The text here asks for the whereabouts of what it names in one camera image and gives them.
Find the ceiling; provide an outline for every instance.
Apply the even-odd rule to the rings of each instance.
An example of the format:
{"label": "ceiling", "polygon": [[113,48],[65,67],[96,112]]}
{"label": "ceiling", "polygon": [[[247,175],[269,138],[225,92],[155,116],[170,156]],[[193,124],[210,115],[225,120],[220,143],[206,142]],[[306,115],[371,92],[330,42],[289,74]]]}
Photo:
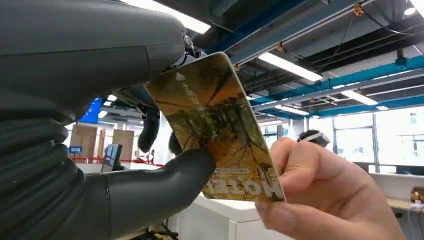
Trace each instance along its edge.
{"label": "ceiling", "polygon": [[[367,14],[354,16],[349,12],[345,15],[323,15],[325,12],[328,14],[332,9],[337,9],[337,6],[343,5],[344,1],[349,2],[348,0],[157,0],[211,25],[205,34],[187,30],[197,49],[207,53],[225,51],[231,60],[246,55],[249,51],[256,51],[259,54],[271,50],[271,53],[283,59],[321,74],[323,83],[329,82],[328,79],[333,81],[342,76],[382,68],[402,57],[411,59],[423,55],[424,34],[396,34],[382,28],[367,16],[369,14],[383,26],[399,32],[424,33],[422,16],[418,13],[412,16],[404,15],[404,11],[411,7],[410,3],[403,0],[367,0],[363,2],[363,9]],[[281,39],[284,51],[275,50],[275,45],[268,47],[261,45],[275,36],[283,36],[294,31],[320,14],[323,19],[328,17],[326,18],[328,23]],[[246,93],[254,99],[267,97],[270,101],[281,100],[285,92],[312,84],[315,84],[313,87],[317,89],[316,91],[323,89],[319,85],[320,82],[314,83],[301,78],[255,58],[254,55],[246,61],[233,63],[242,63],[237,74]],[[398,72],[402,72],[403,69],[399,67]],[[416,77],[352,90],[383,102],[422,95],[424,78]],[[253,106],[258,104],[254,101],[251,103]],[[291,102],[287,106],[319,116],[315,113],[357,105],[361,103],[337,92],[323,97],[305,98]],[[112,106],[122,109],[132,108],[119,100]],[[257,111],[258,116],[268,116],[264,113],[277,117],[299,117],[274,108]]]}

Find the white desk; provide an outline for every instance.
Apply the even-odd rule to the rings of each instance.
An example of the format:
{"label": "white desk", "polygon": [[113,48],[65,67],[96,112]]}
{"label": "white desk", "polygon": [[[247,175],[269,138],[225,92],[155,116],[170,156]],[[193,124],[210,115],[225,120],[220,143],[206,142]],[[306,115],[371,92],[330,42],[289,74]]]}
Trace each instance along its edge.
{"label": "white desk", "polygon": [[291,240],[264,228],[254,202],[213,200],[199,195],[173,217],[182,240]]}

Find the window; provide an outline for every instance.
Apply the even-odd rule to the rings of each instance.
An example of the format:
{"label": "window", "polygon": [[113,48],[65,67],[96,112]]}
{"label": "window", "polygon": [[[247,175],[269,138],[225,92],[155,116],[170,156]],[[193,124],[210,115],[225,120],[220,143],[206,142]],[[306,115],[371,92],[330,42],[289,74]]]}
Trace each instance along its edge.
{"label": "window", "polygon": [[337,154],[357,163],[374,163],[373,130],[354,128],[336,131]]}
{"label": "window", "polygon": [[373,114],[334,118],[335,152],[348,161],[374,163]]}
{"label": "window", "polygon": [[373,114],[354,114],[334,118],[335,129],[354,129],[373,125]]}
{"label": "window", "polygon": [[375,114],[382,165],[424,166],[424,107]]}
{"label": "window", "polygon": [[269,125],[261,126],[260,131],[263,134],[263,139],[265,139],[266,145],[270,148],[275,141],[277,141],[277,131],[279,125]]}

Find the wooden door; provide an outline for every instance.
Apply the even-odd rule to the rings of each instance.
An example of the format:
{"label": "wooden door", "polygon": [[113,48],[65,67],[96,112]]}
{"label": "wooden door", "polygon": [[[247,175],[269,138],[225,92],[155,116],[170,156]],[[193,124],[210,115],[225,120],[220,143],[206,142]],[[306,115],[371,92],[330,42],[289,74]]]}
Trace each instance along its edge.
{"label": "wooden door", "polygon": [[134,131],[129,130],[113,130],[113,144],[122,145],[120,159],[131,160],[133,157],[133,141]]}
{"label": "wooden door", "polygon": [[105,137],[106,137],[106,129],[100,130],[100,135],[98,136],[98,145],[97,145],[97,157],[103,158],[105,154]]}
{"label": "wooden door", "polygon": [[82,147],[82,153],[76,154],[75,157],[91,158],[94,156],[94,148],[96,144],[97,127],[76,124],[72,128],[70,136],[70,146]]}

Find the card with tree image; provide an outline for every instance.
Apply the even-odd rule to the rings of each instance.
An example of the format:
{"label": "card with tree image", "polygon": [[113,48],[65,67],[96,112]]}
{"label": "card with tree image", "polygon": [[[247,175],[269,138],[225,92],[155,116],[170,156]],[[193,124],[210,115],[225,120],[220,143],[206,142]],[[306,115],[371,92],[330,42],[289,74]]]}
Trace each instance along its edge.
{"label": "card with tree image", "polygon": [[224,53],[164,72],[145,88],[183,151],[206,148],[216,170],[210,199],[285,201],[277,171],[252,107]]}

